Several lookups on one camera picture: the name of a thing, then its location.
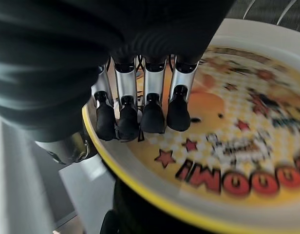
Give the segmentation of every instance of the black rubber fingertip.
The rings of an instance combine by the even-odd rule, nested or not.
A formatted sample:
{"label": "black rubber fingertip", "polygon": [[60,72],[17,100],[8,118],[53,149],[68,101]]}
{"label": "black rubber fingertip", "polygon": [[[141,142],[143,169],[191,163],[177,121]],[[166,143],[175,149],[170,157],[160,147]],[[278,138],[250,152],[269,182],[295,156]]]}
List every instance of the black rubber fingertip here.
{"label": "black rubber fingertip", "polygon": [[140,123],[141,130],[145,133],[163,133],[165,119],[162,108],[156,103],[145,106]]}
{"label": "black rubber fingertip", "polygon": [[130,105],[126,105],[120,111],[118,130],[122,140],[134,140],[139,135],[137,112]]}
{"label": "black rubber fingertip", "polygon": [[97,123],[96,133],[97,136],[105,141],[109,141],[116,138],[115,135],[115,115],[111,106],[105,102],[100,103],[96,110]]}
{"label": "black rubber fingertip", "polygon": [[177,98],[169,104],[167,125],[176,131],[183,132],[190,127],[190,115],[187,103],[182,98]]}

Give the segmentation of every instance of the plate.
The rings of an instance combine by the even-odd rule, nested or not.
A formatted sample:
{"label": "plate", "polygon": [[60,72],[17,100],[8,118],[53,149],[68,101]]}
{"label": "plate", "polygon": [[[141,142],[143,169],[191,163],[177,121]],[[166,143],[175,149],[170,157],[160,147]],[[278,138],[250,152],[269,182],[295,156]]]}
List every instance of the plate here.
{"label": "plate", "polygon": [[[165,74],[163,109],[171,71]],[[137,79],[142,100],[143,75]],[[131,142],[90,137],[144,199],[199,228],[300,233],[300,33],[225,19],[200,60],[185,132],[140,132]]]}

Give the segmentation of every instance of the gray floor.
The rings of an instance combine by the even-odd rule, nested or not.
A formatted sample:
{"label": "gray floor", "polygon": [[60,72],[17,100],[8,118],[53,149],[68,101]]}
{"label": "gray floor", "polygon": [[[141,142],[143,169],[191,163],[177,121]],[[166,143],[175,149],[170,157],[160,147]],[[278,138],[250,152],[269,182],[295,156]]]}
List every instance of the gray floor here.
{"label": "gray floor", "polygon": [[56,229],[60,234],[83,234],[83,225],[78,216],[69,220],[62,226]]}

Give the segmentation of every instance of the gray surface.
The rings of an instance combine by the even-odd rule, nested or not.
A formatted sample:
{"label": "gray surface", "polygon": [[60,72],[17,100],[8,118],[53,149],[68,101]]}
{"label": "gray surface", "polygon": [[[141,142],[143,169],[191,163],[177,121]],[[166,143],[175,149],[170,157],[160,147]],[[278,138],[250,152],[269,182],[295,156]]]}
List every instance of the gray surface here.
{"label": "gray surface", "polygon": [[59,170],[66,166],[54,162],[52,157],[35,143],[31,142],[31,147],[46,189],[55,223],[57,223],[57,226],[60,226],[60,221],[74,211],[74,207],[59,176]]}
{"label": "gray surface", "polygon": [[285,14],[280,26],[300,32],[300,0],[298,0]]}
{"label": "gray surface", "polygon": [[300,0],[236,0],[227,18],[277,24],[282,14],[279,26],[300,32]]}
{"label": "gray surface", "polygon": [[244,19],[276,24],[290,1],[291,0],[256,0]]}
{"label": "gray surface", "polygon": [[62,169],[60,176],[86,234],[98,234],[106,212],[112,209],[115,180],[98,156],[83,163]]}
{"label": "gray surface", "polygon": [[227,18],[242,19],[252,0],[236,0],[230,9]]}
{"label": "gray surface", "polygon": [[46,202],[31,142],[16,129],[3,125],[4,176],[9,234],[50,234],[54,223]]}

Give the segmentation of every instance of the yellow plate rim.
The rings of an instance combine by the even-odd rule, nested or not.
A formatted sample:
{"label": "yellow plate rim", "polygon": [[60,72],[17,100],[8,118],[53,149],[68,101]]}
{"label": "yellow plate rim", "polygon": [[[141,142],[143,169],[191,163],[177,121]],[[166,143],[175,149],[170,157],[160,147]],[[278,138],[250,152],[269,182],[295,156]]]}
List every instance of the yellow plate rim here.
{"label": "yellow plate rim", "polygon": [[[277,233],[277,234],[286,234],[288,230],[277,230],[270,228],[257,228],[252,226],[244,226],[241,224],[225,222],[223,220],[215,219],[208,217],[206,214],[196,213],[191,211],[190,209],[174,203],[163,196],[156,194],[151,189],[147,188],[143,184],[141,184],[138,180],[136,180],[133,176],[129,175],[125,172],[121,166],[114,161],[113,157],[108,153],[104,145],[98,139],[94,128],[90,121],[88,105],[86,104],[82,109],[83,120],[85,124],[85,128],[96,147],[99,155],[103,158],[103,160],[107,163],[107,165],[112,169],[112,171],[122,180],[124,181],[131,189],[133,189],[136,193],[138,193],[145,200],[153,204],[155,207],[163,210],[169,215],[185,222],[191,224],[195,227],[207,229],[214,232],[219,233],[242,233],[242,234],[257,234],[257,233]],[[290,230],[296,234],[300,233],[300,229]]]}

